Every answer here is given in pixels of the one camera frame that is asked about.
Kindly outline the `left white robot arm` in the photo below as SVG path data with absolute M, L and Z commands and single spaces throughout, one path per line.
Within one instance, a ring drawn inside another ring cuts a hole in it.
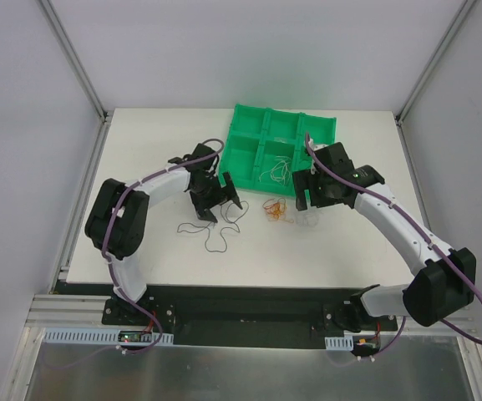
M 147 290 L 138 252 L 145 236 L 148 210 L 173 195 L 188 193 L 198 220 L 216 223 L 211 209 L 232 202 L 242 208 L 231 175 L 216 172 L 224 143 L 210 139 L 192 153 L 167 161 L 165 167 L 131 183 L 107 179 L 99 188 L 84 233 L 109 267 L 114 294 L 123 300 L 120 313 L 140 325 L 150 315 L 141 299 Z

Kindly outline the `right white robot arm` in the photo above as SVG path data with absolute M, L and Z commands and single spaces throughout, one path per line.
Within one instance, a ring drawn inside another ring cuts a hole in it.
M 349 319 L 354 327 L 369 329 L 389 315 L 409 316 L 429 327 L 474 301 L 476 259 L 471 251 L 453 248 L 417 222 L 372 166 L 354 166 L 342 143 L 309 141 L 305 151 L 311 166 L 292 175 L 297 210 L 350 207 L 385 236 L 414 277 L 409 284 L 375 284 L 353 294 Z

